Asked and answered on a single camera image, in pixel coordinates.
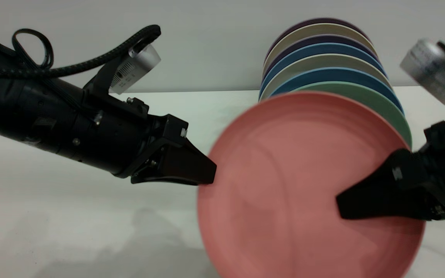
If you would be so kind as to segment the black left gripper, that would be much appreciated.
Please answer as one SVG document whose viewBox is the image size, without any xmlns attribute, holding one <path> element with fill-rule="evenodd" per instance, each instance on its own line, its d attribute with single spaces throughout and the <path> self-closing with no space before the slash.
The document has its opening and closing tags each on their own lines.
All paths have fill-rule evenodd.
<svg viewBox="0 0 445 278">
<path fill-rule="evenodd" d="M 148 110 L 137 98 L 115 100 L 120 128 L 115 136 L 119 165 L 114 176 L 130 177 L 132 184 L 212 184 L 217 165 L 186 138 L 188 123 L 170 114 L 150 115 Z"/>
</svg>

